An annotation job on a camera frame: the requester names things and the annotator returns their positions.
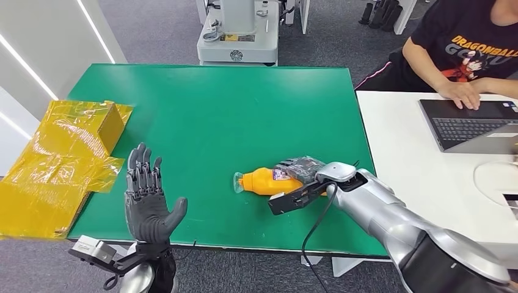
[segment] orange bottle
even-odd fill
[[[300,181],[288,176],[284,171],[268,168],[259,168],[247,174],[236,172],[233,182],[236,193],[246,190],[259,195],[288,193],[302,187]]]

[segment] bottle label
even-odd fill
[[[286,174],[286,172],[279,170],[279,169],[274,169],[273,175],[274,175],[274,180],[290,180],[291,179],[291,177],[289,177],[288,174]]]

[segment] yellow plastic bag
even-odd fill
[[[111,189],[124,159],[110,157],[131,106],[53,101],[0,181],[0,237],[64,238],[91,192]]]

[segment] white machine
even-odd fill
[[[279,3],[221,0],[198,39],[200,65],[277,65]]]

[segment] green table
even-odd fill
[[[344,68],[92,65],[69,94],[134,106],[113,156],[139,142],[163,157],[168,205],[188,198],[171,243],[211,248],[300,251],[327,198],[272,215],[268,197],[235,194],[234,172],[310,155],[374,171],[349,71]],[[128,241],[126,165],[108,194],[92,194],[69,237]],[[307,250],[386,258],[383,247],[332,207]]]

